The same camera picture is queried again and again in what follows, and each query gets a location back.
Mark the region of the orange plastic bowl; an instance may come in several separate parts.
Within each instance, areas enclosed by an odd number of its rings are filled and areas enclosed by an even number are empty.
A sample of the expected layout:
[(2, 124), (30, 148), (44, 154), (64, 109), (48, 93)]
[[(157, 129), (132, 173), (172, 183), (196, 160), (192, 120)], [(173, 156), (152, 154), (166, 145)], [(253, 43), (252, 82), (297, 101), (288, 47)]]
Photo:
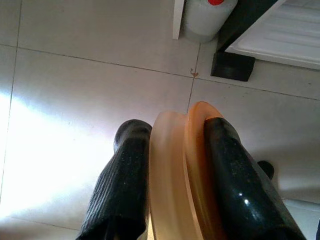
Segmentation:
[(155, 240), (228, 240), (206, 157), (204, 123), (221, 113), (207, 102), (187, 114), (161, 112), (149, 146), (149, 205)]

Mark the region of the white flat panel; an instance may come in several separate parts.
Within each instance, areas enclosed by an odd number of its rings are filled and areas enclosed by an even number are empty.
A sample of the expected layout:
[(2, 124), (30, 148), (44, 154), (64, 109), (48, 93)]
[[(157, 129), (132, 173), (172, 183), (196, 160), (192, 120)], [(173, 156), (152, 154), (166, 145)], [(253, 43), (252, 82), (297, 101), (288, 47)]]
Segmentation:
[(174, 0), (172, 22), (172, 38), (174, 40), (178, 40), (180, 36), (185, 2), (186, 0)]

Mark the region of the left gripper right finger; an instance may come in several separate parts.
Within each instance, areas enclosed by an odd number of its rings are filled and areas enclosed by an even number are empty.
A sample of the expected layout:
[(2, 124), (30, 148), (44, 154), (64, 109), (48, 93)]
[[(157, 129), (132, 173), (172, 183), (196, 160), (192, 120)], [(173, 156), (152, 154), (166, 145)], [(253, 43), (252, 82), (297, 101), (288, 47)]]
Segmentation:
[(268, 175), (224, 118), (204, 123), (223, 226), (232, 240), (306, 240)]

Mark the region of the black glossy fridge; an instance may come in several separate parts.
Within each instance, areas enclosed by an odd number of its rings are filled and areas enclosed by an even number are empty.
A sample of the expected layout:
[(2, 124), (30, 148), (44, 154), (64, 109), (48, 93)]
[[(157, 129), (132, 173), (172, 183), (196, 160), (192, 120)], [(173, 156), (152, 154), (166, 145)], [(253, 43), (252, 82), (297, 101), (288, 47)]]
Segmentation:
[(210, 74), (246, 82), (256, 60), (320, 70), (320, 0), (239, 0)]

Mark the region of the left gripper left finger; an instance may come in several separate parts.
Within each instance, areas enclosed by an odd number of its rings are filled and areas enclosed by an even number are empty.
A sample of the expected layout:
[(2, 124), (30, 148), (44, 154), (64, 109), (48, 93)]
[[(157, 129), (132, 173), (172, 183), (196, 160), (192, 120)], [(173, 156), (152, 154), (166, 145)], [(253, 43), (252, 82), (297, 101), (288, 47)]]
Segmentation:
[(147, 240), (152, 126), (131, 119), (114, 137), (114, 154), (100, 173), (75, 240)]

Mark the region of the plastic jug with red cap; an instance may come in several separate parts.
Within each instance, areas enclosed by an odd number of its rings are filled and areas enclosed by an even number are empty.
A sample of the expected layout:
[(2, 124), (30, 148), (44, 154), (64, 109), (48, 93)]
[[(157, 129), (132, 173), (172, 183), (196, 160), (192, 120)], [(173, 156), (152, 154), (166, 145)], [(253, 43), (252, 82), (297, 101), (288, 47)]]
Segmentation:
[(201, 44), (212, 41), (237, 3), (238, 0), (187, 0), (183, 17), (185, 37)]

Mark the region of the black robot foot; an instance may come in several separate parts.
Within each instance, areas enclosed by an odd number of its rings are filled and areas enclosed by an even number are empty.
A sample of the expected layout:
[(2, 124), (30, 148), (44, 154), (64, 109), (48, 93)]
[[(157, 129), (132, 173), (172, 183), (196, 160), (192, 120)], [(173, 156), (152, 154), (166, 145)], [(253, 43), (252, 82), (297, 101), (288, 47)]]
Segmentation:
[(264, 173), (268, 176), (270, 180), (273, 179), (275, 174), (275, 169), (273, 165), (265, 160), (258, 161), (257, 164), (260, 166), (260, 168), (264, 171)]

